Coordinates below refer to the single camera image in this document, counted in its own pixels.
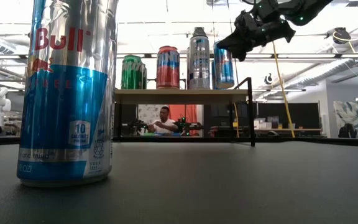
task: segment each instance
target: robot arm on desk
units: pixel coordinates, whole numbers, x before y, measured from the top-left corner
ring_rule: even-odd
[[[331,1],[291,0],[279,4],[277,0],[261,0],[254,3],[251,11],[244,10],[237,16],[234,22],[236,29],[220,41],[218,47],[230,51],[234,58],[243,61],[247,52],[254,47],[264,47],[267,43],[283,37],[289,43],[295,31],[291,29],[288,21],[296,26],[306,25]]]

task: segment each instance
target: shelf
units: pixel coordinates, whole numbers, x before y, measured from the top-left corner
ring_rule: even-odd
[[[228,104],[246,100],[248,90],[116,90],[121,104]]]

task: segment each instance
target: black table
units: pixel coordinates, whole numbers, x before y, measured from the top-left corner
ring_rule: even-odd
[[[358,223],[358,147],[116,143],[109,178],[24,187],[0,146],[0,223]]]

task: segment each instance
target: energy drink can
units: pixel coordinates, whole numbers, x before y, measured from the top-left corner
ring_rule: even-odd
[[[122,61],[121,89],[141,90],[143,89],[143,69],[142,59],[134,55],[126,55]]]
[[[17,176],[94,182],[111,170],[117,0],[35,0]]]
[[[157,54],[157,89],[179,89],[180,57],[176,47],[163,46]]]
[[[220,49],[218,43],[214,44],[216,88],[227,89],[234,86],[232,57],[229,51]]]
[[[212,89],[217,90],[216,88],[216,75],[215,75],[215,60],[212,60],[211,62],[211,83],[212,83]]]
[[[210,89],[209,40],[202,27],[190,39],[190,89]]]

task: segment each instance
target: green can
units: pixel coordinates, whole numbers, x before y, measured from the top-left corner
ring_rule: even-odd
[[[134,55],[126,55],[122,61],[122,90],[142,90],[147,86],[147,71],[142,59]]]

